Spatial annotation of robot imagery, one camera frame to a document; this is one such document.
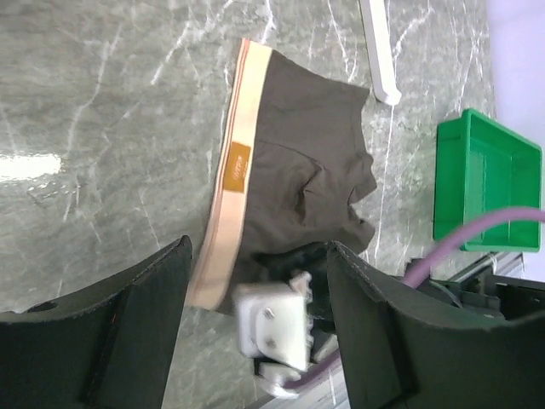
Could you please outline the dark brown boxer underwear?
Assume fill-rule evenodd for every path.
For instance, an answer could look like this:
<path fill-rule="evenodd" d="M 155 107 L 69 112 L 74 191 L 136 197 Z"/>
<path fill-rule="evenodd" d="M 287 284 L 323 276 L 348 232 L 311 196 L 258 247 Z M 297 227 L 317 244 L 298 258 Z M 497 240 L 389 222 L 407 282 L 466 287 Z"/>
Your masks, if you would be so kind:
<path fill-rule="evenodd" d="M 375 230 L 354 206 L 376 189 L 362 133 L 368 97 L 241 42 L 189 306 L 230 314 L 237 285 L 272 279 L 269 256 L 329 240 L 367 249 Z"/>

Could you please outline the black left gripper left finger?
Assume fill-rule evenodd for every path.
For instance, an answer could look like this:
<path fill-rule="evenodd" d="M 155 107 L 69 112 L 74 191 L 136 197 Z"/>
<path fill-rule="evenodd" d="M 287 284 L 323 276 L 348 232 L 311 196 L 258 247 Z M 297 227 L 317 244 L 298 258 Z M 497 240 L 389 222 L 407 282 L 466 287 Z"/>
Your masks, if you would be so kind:
<path fill-rule="evenodd" d="M 191 266 L 183 236 L 80 291 L 2 313 L 2 407 L 159 408 Z"/>

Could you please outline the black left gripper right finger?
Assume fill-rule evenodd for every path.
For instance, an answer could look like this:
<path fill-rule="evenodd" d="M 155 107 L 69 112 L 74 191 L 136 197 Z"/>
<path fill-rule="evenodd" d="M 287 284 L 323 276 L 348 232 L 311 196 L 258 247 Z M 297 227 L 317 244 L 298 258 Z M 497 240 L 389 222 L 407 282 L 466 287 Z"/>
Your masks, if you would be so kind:
<path fill-rule="evenodd" d="M 351 407 L 543 407 L 543 284 L 488 278 L 492 314 L 411 289 L 337 242 L 327 268 Z"/>

